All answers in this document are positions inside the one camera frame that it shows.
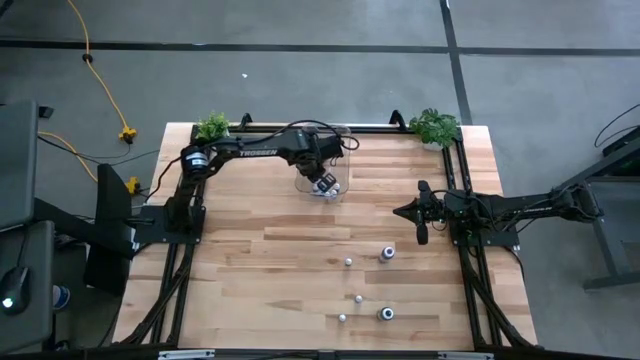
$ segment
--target gray floor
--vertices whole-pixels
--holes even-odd
[[[446,45],[437,0],[78,0],[92,39],[250,44]],[[450,0],[458,43],[495,47],[640,47],[633,0]],[[22,0],[0,36],[80,39],[65,1]],[[122,153],[121,125],[74,50],[0,49],[0,102],[35,98],[56,108],[42,129],[79,151]],[[393,109],[458,114],[447,55],[95,51],[95,65],[139,131],[132,153],[159,146],[164,124],[215,109],[231,119],[316,118],[384,123]],[[506,195],[548,190],[599,157],[593,138],[638,102],[640,58],[461,58],[474,124],[490,127]],[[616,128],[638,123],[631,114]],[[149,184],[155,157],[117,168]],[[38,196],[91,215],[95,184],[68,154],[40,146]],[[640,285],[585,293],[605,273],[590,226],[539,221],[522,233],[527,290],[540,344],[637,357]],[[630,249],[637,255],[638,249]],[[70,252],[63,256],[78,256]],[[95,345],[116,308],[79,275],[63,331]],[[87,325],[87,314],[101,321]]]

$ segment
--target desk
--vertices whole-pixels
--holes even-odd
[[[155,181],[188,143],[191,127],[167,124]],[[463,127],[463,134],[474,190],[501,193],[488,128]],[[180,347],[472,349],[460,261],[448,232],[430,227],[429,244],[419,246],[414,225],[391,213],[417,196],[418,180],[446,188],[441,153],[422,149],[415,136],[356,136],[361,146],[351,154],[349,192],[338,204],[301,196],[295,168],[277,158],[231,161],[208,181],[205,234],[191,270]],[[171,168],[153,204],[173,194],[179,174],[178,166]],[[397,253],[380,264],[385,246]],[[166,251],[156,244],[134,259],[114,341],[129,335],[156,300]],[[351,267],[344,266],[346,257]],[[501,248],[487,248],[487,259],[497,303],[535,343],[518,264]],[[356,294],[362,304],[353,301]],[[392,321],[376,319],[384,306],[394,309]],[[479,311],[489,338],[486,313]],[[165,326],[163,339],[167,332]]]

